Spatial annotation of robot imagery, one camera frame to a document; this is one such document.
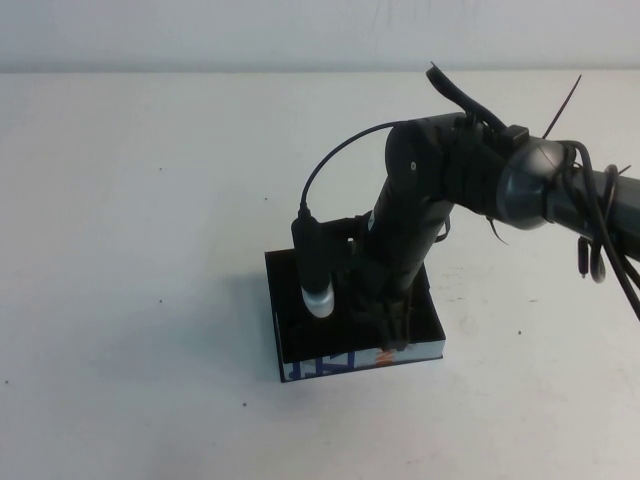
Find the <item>white table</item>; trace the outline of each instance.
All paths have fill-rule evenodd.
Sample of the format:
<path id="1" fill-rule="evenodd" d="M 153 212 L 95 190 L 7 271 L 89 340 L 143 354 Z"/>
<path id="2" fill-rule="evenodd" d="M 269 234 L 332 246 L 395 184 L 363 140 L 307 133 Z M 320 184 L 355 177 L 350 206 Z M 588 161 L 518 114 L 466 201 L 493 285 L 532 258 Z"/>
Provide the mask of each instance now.
<path id="1" fill-rule="evenodd" d="M 540 134 L 576 75 L 452 78 Z M 561 227 L 505 246 L 457 208 L 443 360 L 279 383 L 263 253 L 311 169 L 455 110 L 421 73 L 0 76 L 0 478 L 637 476 L 640 325 Z M 552 137 L 637 168 L 638 112 L 640 72 L 586 72 Z M 322 172 L 320 220 L 373 206 L 385 138 Z"/>

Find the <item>white wall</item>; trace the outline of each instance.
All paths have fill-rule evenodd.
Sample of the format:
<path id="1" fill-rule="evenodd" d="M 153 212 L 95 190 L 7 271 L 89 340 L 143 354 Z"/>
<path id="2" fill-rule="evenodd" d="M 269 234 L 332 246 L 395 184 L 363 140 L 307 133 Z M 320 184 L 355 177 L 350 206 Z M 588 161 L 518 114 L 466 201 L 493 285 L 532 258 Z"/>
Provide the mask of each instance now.
<path id="1" fill-rule="evenodd" d="M 637 0 L 0 0 L 0 71 L 640 66 Z"/>

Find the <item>black cable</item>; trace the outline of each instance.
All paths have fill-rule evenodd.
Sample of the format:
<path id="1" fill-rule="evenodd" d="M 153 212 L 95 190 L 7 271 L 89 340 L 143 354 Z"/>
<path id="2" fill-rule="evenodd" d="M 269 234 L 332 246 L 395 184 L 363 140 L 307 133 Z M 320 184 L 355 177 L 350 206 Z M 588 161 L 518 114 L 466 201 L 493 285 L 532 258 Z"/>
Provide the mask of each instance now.
<path id="1" fill-rule="evenodd" d="M 333 157 L 340 150 L 349 146 L 356 140 L 359 140 L 360 138 L 364 137 L 365 135 L 369 135 L 370 133 L 377 132 L 378 130 L 384 130 L 385 128 L 397 127 L 398 125 L 402 125 L 407 121 L 408 120 L 400 120 L 395 122 L 382 123 L 380 125 L 376 125 L 375 127 L 367 128 L 366 130 L 363 130 L 362 132 L 354 135 L 353 137 L 348 138 L 347 140 L 342 142 L 340 145 L 338 145 L 336 148 L 331 150 L 327 154 L 327 156 L 324 157 L 322 161 L 316 166 L 316 168 L 313 169 L 313 172 L 311 172 L 311 175 L 309 176 L 309 179 L 307 180 L 307 183 L 305 184 L 304 189 L 302 190 L 302 197 L 300 198 L 300 209 L 301 210 L 307 209 L 307 193 L 309 193 L 309 188 L 311 187 L 313 180 L 316 178 L 320 170 L 322 170 L 322 167 L 324 167 L 327 164 L 327 162 L 331 160 L 331 157 Z"/>
<path id="2" fill-rule="evenodd" d="M 502 132 L 507 126 L 502 123 L 493 112 L 485 106 L 476 102 L 466 93 L 460 90 L 449 78 L 442 73 L 435 63 L 431 62 L 432 67 L 427 71 L 427 78 L 431 85 L 445 98 L 462 108 L 465 112 L 476 116 L 485 122 L 495 132 Z"/>
<path id="3" fill-rule="evenodd" d="M 447 215 L 447 218 L 444 219 L 444 233 L 442 235 L 438 235 L 436 237 L 436 241 L 434 243 L 440 243 L 449 236 L 449 232 L 451 231 L 451 217 Z"/>
<path id="4" fill-rule="evenodd" d="M 591 228 L 593 229 L 593 245 L 598 246 L 599 244 L 604 247 L 605 252 L 607 253 L 607 257 L 609 258 L 609 262 L 613 267 L 613 271 L 620 282 L 620 286 L 624 291 L 629 303 L 631 304 L 631 308 L 635 312 L 638 319 L 640 319 L 640 299 L 638 299 L 638 295 L 631 284 L 631 280 L 638 285 L 640 283 L 640 275 L 635 271 L 631 263 L 625 258 L 624 252 L 616 248 L 613 243 L 612 234 L 609 231 L 607 226 L 607 218 L 609 211 L 613 206 L 614 196 L 615 196 L 615 183 L 617 182 L 617 178 L 619 176 L 617 168 L 613 166 L 612 168 L 607 168 L 605 170 L 607 177 L 607 185 L 605 186 L 605 195 L 603 201 L 601 202 L 598 198 L 598 193 L 596 190 L 595 179 L 593 175 L 593 167 L 591 165 L 591 157 L 589 156 L 589 151 L 587 148 L 580 142 L 576 141 L 563 141 L 560 142 L 562 145 L 568 145 L 574 147 L 580 153 L 580 157 L 582 159 L 582 177 L 584 179 L 584 185 L 586 190 L 586 218 L 588 219 Z M 599 259 L 600 253 L 596 252 L 597 256 L 595 258 Z"/>
<path id="5" fill-rule="evenodd" d="M 582 75 L 580 75 L 578 77 L 578 80 L 576 80 L 576 83 L 573 84 L 573 88 L 569 92 L 569 95 L 567 95 L 567 98 L 564 99 L 564 102 L 560 106 L 560 110 L 558 110 L 558 113 L 556 113 L 556 116 L 553 117 L 553 120 L 551 120 L 551 124 L 547 127 L 547 131 L 544 132 L 544 135 L 542 136 L 542 138 L 547 138 L 547 135 L 549 135 L 551 133 L 551 130 L 553 130 L 553 127 L 555 126 L 556 122 L 560 118 L 560 115 L 562 115 L 562 112 L 564 112 L 564 109 L 567 107 L 569 100 L 571 100 L 571 97 L 573 96 L 573 92 L 575 92 L 576 88 L 578 88 L 578 84 L 580 83 L 580 80 L 582 80 Z"/>

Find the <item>blue printed design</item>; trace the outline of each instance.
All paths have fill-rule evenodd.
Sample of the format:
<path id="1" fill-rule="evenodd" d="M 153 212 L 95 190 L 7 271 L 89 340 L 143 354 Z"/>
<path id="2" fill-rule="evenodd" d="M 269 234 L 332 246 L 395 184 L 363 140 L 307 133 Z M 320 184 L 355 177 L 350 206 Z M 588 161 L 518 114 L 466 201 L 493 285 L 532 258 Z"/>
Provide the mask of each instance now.
<path id="1" fill-rule="evenodd" d="M 329 359 L 338 358 L 344 355 L 343 353 L 338 355 L 331 355 Z M 347 363 L 325 363 L 322 358 L 315 359 L 315 372 L 305 371 L 304 377 L 302 374 L 302 362 L 293 362 L 291 365 L 293 371 L 289 373 L 291 380 L 300 380 L 302 378 L 314 378 L 321 377 L 325 374 L 331 375 L 339 372 L 348 372 L 355 369 L 356 352 L 347 353 Z"/>

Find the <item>white surface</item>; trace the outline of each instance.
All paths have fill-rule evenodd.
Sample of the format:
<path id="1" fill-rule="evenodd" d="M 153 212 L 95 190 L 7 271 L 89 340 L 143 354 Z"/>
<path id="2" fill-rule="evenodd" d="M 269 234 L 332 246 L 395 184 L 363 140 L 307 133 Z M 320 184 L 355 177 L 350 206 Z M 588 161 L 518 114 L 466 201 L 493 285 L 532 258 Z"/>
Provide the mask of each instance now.
<path id="1" fill-rule="evenodd" d="M 5 0 L 0 71 L 637 67 L 635 0 Z"/>
<path id="2" fill-rule="evenodd" d="M 575 76 L 452 78 L 542 132 Z M 0 76 L 0 105 L 3 480 L 637 474 L 640 325 L 560 227 L 456 209 L 443 360 L 278 383 L 263 252 L 337 143 L 454 110 L 423 74 Z M 554 136 L 637 175 L 638 111 L 640 72 L 588 72 Z M 320 220 L 371 208 L 385 138 L 322 172 Z"/>

